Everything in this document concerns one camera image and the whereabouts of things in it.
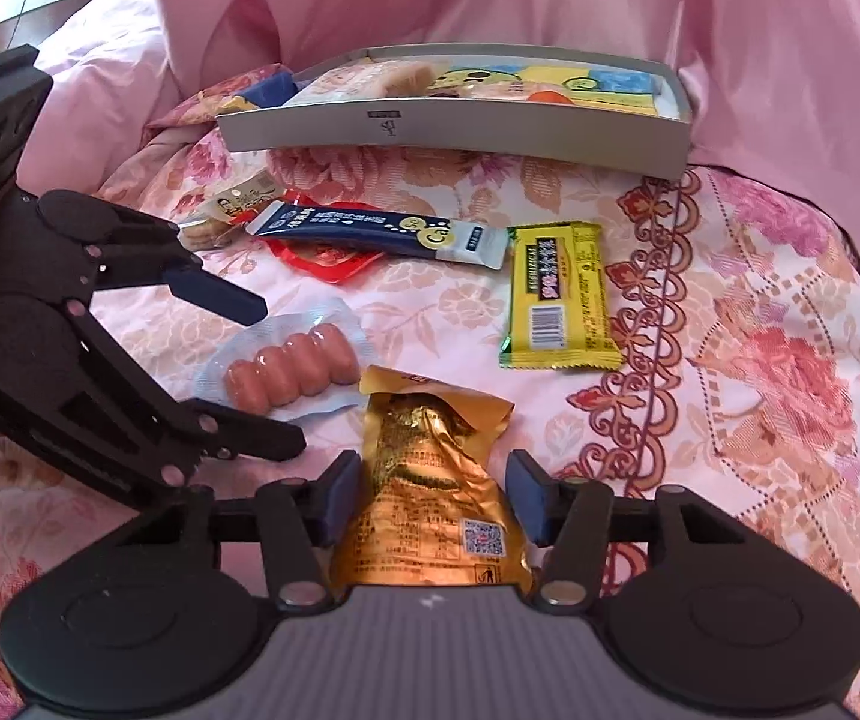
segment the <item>golden foil wrapper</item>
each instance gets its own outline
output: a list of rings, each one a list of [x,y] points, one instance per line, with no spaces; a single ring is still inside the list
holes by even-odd
[[[332,556],[350,584],[519,584],[526,538],[486,473],[513,404],[383,367],[359,388],[364,420],[361,513]]]

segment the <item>transparent plastic packaging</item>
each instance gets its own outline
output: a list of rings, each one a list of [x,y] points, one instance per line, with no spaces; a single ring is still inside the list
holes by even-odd
[[[236,333],[199,370],[193,394],[289,422],[364,404],[359,375],[379,362],[356,314],[334,298]]]

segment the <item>floral tablecloth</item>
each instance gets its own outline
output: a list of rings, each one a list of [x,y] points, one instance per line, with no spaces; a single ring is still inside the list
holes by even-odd
[[[102,190],[165,218],[269,170],[320,201],[495,225],[598,220],[609,263],[615,372],[502,370],[508,271],[384,261],[344,288],[294,274],[260,242],[204,256],[208,269],[266,298],[270,312],[340,295],[387,365],[498,394],[516,410],[491,459],[524,448],[553,473],[618,493],[687,485],[844,586],[860,603],[860,276],[820,212],[725,170],[678,184],[532,158],[416,148],[313,148],[230,155],[211,129],[218,105],[275,68],[230,79],[148,129],[145,148]],[[236,332],[163,288],[104,293],[94,310],[170,392]],[[281,476],[316,476],[359,446],[361,412],[314,420],[284,466],[204,466],[221,496]],[[27,581],[131,512],[0,442],[0,610]],[[606,590],[645,569],[615,547]],[[258,557],[226,550],[224,569],[259,589]],[[849,705],[860,716],[860,673]],[[0,662],[0,718],[18,699]]]

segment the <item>brown wooden surface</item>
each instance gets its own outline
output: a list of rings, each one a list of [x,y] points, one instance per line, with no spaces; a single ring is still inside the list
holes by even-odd
[[[90,0],[57,0],[0,22],[0,52],[10,46],[39,46]]]

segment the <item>gray gripper base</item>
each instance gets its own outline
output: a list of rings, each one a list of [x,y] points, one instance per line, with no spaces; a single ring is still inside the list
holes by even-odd
[[[703,720],[633,682],[575,618],[511,587],[361,586],[287,620],[236,683],[167,720]],[[846,720],[842,707],[795,720]],[[64,720],[30,707],[20,720]]]

